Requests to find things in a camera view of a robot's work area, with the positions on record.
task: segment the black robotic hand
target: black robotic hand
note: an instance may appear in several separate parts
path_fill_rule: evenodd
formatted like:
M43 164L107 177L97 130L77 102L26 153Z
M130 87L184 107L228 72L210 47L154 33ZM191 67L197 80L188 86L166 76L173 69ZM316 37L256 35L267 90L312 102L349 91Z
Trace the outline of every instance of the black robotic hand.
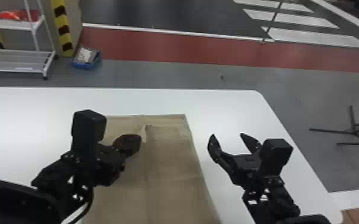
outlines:
M301 211L280 177L293 150L284 139L267 139L261 145L249 135L240 136L252 154L223 152L215 135L210 137L208 151L232 183L245 190L242 200L256 224L330 224L322 215L299 216Z
M93 187L110 186L124 171L125 159L140 149L141 137L122 135L113 145L99 143L106 117L91 110L78 111L72 124L72 147L42 169L33 188L0 181L0 224L58 224L87 203L76 223L89 211Z

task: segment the red floor stripe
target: red floor stripe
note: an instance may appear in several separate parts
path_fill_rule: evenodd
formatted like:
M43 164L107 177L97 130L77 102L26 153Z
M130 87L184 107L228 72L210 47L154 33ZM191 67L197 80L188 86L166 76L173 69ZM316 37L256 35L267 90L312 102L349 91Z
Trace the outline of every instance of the red floor stripe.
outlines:
M359 72L359 49L84 27L104 59Z

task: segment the red object on shelf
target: red object on shelf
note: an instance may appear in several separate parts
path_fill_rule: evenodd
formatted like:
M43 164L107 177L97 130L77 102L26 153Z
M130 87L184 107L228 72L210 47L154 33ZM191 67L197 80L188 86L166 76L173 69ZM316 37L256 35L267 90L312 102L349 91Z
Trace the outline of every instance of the red object on shelf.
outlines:
M39 11L30 10L30 17L32 21L39 20ZM29 16L26 10L5 10L0 11L0 19L4 20L17 20L17 21L29 21Z

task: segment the white floor marking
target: white floor marking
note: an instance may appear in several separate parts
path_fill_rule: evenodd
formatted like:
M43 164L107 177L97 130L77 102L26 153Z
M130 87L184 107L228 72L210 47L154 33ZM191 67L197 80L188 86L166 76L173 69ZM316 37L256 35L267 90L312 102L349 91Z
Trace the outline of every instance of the white floor marking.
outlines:
M267 1L267 0L234 0L234 2L246 4L246 5L257 5L257 6L263 6L263 7L270 7L270 8L277 8L279 5L279 2ZM304 5L287 3L287 2L283 3L283 5L281 6L281 9L313 13L312 10L310 10L309 8L307 8Z
M208 38L224 38L224 39L237 39L237 40L248 40L248 41L262 41L263 38L255 38L251 36L232 36L232 35L220 35L220 34L211 34L211 33L196 33L196 32L186 32L186 31L176 31L176 30L163 30L163 29L148 29L140 27L130 27L130 26L111 26L106 24L96 24L96 23L83 23L84 27L93 27L99 29L112 29L112 30L130 30L130 31L142 31L150 33L167 33L167 34L176 34L176 35L187 35L187 36L206 36ZM267 42L274 42L272 39L266 39Z
M274 15L274 13L266 12L266 11L247 10L247 9L244 9L243 11L246 12L252 19L255 20L271 21ZM278 13L275 22L294 23L294 24L302 24L307 26L339 28L338 26L334 25L333 23L326 20L325 18L310 17L304 15L291 15L284 13Z
M342 18L350 21L351 23L353 23L353 24L355 24L356 26L359 27L359 18L356 18L353 15L351 15L349 13L346 13L343 10L341 10L341 9L335 7L334 5L332 5L332 4L328 3L328 2L325 2L323 0L310 0L310 1L315 2L316 4L322 6L323 8L326 8L326 9L330 10L331 12L341 16Z
M354 36L307 32L300 30L286 30L278 28L271 28L268 34L276 41L314 43L320 45L348 46L359 48L359 39L355 38Z
M330 195L341 210L359 208L359 190L333 192Z

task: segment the white metal shelf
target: white metal shelf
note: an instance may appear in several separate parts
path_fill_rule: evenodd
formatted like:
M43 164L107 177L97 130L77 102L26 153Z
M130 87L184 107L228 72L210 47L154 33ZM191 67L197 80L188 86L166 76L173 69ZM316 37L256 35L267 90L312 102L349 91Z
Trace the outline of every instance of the white metal shelf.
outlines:
M35 22L32 20L30 15L28 0L23 1L25 3L25 10L28 15L29 21L26 22L0 19L0 29L31 31L36 51L0 49L0 71L42 73L43 80L47 80L47 71L51 65L51 62L54 59L55 48L51 38L49 26L45 22L45 12L43 10L41 1L36 0L38 2L38 7L40 9L41 15L39 16L39 19ZM49 37L52 51L41 51L39 49L39 43L36 38L36 31L43 22L45 23L45 28Z
M32 29L37 30L39 26L44 22L44 15L39 16L39 20L32 22ZM31 31L30 22L26 21L14 21L14 20L2 20L0 19L0 29L10 29L10 30L27 30Z
M54 58L54 51L14 51L0 49L0 71L43 73Z

